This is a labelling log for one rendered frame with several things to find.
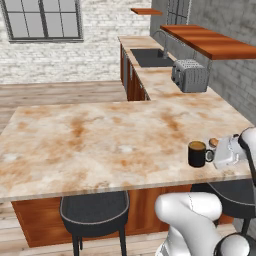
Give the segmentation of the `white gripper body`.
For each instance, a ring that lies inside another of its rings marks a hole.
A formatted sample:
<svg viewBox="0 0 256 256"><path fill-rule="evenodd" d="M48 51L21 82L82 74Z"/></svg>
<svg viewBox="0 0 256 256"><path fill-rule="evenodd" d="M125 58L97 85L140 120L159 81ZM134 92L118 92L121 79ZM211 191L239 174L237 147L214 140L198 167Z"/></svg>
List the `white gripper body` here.
<svg viewBox="0 0 256 256"><path fill-rule="evenodd" d="M238 143L238 138L239 135L234 134L219 140L213 160L216 169L223 169L246 159L245 151Z"/></svg>

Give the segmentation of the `black mug with coffee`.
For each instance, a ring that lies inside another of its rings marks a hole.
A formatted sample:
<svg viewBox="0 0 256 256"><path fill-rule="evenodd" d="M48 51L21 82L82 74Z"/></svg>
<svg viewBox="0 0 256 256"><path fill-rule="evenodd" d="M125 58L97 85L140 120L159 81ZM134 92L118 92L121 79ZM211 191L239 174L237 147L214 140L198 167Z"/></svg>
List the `black mug with coffee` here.
<svg viewBox="0 0 256 256"><path fill-rule="evenodd" d="M200 168L206 162L212 162L214 151L207 149L204 142L192 141L188 144L188 164L195 168Z"/></svg>

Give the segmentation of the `dark grey bar stool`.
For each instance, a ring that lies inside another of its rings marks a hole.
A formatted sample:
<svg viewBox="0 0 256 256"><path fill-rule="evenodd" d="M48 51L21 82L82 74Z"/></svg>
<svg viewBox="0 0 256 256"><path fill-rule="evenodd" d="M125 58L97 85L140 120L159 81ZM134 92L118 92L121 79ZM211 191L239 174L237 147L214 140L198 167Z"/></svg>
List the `dark grey bar stool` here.
<svg viewBox="0 0 256 256"><path fill-rule="evenodd" d="M253 184L250 179L193 184L191 192L215 194L222 203L222 215L214 224L227 224L230 218L243 219L241 233L246 235L250 220L256 218Z"/></svg>
<svg viewBox="0 0 256 256"><path fill-rule="evenodd" d="M122 256L127 256L125 225L129 213L127 191L65 196L59 212L66 230L72 235L73 254L79 256L83 238L119 232Z"/></svg>

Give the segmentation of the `silver toaster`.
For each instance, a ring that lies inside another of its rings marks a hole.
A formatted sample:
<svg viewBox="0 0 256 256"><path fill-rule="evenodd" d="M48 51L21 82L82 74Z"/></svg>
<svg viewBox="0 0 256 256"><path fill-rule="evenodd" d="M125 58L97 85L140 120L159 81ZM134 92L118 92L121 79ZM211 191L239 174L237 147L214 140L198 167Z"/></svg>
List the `silver toaster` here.
<svg viewBox="0 0 256 256"><path fill-rule="evenodd" d="M208 71L194 59L176 60L171 79L183 93L201 93L207 90Z"/></svg>

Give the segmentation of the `brown wooden cupboard run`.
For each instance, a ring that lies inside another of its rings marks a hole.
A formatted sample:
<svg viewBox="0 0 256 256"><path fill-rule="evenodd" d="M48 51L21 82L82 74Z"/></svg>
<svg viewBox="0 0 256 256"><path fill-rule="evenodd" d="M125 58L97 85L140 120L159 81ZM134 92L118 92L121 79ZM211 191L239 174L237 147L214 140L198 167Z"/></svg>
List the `brown wooden cupboard run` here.
<svg viewBox="0 0 256 256"><path fill-rule="evenodd" d="M128 101L149 100L149 96L139 80L123 45L120 45L120 78Z"/></svg>

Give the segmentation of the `dark grey sink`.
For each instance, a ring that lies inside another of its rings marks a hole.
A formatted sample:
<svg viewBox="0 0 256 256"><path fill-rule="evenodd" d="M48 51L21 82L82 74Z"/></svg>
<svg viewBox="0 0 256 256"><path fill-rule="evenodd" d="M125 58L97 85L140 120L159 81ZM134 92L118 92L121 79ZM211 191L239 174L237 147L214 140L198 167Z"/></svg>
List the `dark grey sink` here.
<svg viewBox="0 0 256 256"><path fill-rule="evenodd" d="M164 58L164 52L159 48L132 49L132 54L142 68L150 67L171 67L174 61Z"/></svg>

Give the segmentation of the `silver tap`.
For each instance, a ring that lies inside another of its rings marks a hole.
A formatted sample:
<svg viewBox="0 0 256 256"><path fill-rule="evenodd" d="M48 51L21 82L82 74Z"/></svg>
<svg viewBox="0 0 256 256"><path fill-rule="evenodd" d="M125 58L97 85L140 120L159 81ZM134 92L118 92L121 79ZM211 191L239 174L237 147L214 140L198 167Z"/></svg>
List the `silver tap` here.
<svg viewBox="0 0 256 256"><path fill-rule="evenodd" d="M167 47L167 37L168 37L168 35L167 35L166 32L164 32L163 30L158 29L158 30L156 30L156 31L153 33L152 38L155 38L155 36L156 36L157 33L161 33L161 34L164 36L164 50L163 50L163 56L162 56L162 58L163 58L163 59L167 59L167 58L168 58L168 47Z"/></svg>

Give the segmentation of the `narrow dark-framed window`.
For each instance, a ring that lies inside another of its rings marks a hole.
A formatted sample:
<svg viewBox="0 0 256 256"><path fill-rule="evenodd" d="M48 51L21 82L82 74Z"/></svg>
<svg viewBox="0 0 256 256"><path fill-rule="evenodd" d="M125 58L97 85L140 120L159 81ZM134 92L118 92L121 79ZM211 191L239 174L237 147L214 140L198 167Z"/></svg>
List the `narrow dark-framed window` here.
<svg viewBox="0 0 256 256"><path fill-rule="evenodd" d="M188 25L192 0L168 0L167 25Z"/></svg>

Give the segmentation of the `brown wooden island base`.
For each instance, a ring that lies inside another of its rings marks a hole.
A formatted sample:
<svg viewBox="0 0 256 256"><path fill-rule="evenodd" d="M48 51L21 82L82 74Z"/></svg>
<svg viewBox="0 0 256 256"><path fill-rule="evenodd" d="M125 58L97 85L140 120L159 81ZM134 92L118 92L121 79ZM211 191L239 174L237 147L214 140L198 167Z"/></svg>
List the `brown wooden island base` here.
<svg viewBox="0 0 256 256"><path fill-rule="evenodd" d="M154 202L160 194L189 192L190 185L130 190L130 208L126 235L149 234L168 230L154 212ZM12 207L30 247L69 243L67 232L59 213L60 198L13 201Z"/></svg>

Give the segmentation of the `large grey-framed window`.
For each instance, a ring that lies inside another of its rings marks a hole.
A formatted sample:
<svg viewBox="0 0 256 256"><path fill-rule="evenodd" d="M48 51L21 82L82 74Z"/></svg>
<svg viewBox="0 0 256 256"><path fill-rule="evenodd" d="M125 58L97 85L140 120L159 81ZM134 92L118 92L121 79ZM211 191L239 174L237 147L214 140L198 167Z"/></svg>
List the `large grey-framed window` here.
<svg viewBox="0 0 256 256"><path fill-rule="evenodd" d="M10 42L83 40L79 0L0 0Z"/></svg>

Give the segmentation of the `long wooden wall shelf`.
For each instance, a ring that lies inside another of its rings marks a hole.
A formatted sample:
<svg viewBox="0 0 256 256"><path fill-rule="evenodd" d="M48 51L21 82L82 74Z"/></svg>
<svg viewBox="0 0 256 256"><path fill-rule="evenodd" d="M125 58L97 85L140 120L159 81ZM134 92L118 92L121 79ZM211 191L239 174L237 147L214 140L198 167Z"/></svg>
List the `long wooden wall shelf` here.
<svg viewBox="0 0 256 256"><path fill-rule="evenodd" d="M256 47L198 25L161 25L160 28L211 60L256 59Z"/></svg>

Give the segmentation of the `small wooden wall shelf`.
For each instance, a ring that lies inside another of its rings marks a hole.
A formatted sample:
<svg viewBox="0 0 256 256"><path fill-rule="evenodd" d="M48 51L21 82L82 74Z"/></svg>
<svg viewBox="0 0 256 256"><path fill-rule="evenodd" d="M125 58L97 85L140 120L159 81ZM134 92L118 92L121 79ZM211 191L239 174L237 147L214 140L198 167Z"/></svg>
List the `small wooden wall shelf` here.
<svg viewBox="0 0 256 256"><path fill-rule="evenodd" d="M153 8L131 8L130 10L137 15L161 16L163 14L161 11Z"/></svg>

